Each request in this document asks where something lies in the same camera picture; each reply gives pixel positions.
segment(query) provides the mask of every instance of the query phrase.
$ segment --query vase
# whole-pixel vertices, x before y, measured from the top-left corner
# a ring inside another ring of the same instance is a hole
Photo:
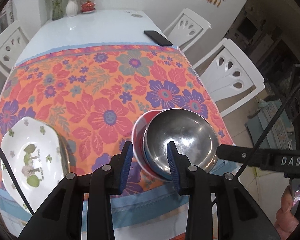
[[[66,7],[66,14],[68,17],[76,16],[78,14],[77,0],[69,0]]]
[[[64,16],[62,0],[52,0],[52,20],[61,19]]]

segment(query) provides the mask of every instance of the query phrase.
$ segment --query black smartphone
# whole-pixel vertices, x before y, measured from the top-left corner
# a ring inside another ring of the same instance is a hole
[[[144,31],[143,33],[161,47],[173,45],[170,41],[168,41],[165,37],[163,37],[160,33],[156,31]]]

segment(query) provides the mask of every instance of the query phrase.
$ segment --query glass vase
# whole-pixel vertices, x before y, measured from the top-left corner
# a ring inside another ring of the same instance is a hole
[[[63,16],[62,0],[52,0],[52,20],[61,19]]]

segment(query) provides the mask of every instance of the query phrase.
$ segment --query white table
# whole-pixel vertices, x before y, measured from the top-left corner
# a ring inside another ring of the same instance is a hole
[[[91,14],[79,13],[47,22],[31,39],[16,64],[40,56],[47,51],[55,52],[82,45],[102,44],[150,44],[156,45],[143,31],[163,33],[142,11],[96,10]]]

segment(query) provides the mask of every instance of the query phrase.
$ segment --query dining table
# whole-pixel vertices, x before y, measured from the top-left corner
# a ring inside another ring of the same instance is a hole
[[[185,55],[178,47],[158,46],[144,30],[163,35],[144,12],[127,9],[96,10],[47,22],[5,83],[0,143],[18,120],[33,117],[57,131],[66,143],[70,171],[84,175],[121,152],[143,113],[183,108],[204,117],[220,144],[233,144]],[[218,160],[211,173],[222,175],[236,168],[236,163]],[[152,178],[133,158],[123,194],[111,198],[115,239],[184,239],[188,202],[188,196],[176,194],[172,183]],[[85,201],[82,239],[86,239],[87,205]],[[5,190],[1,160],[0,211],[15,236],[31,217]]]

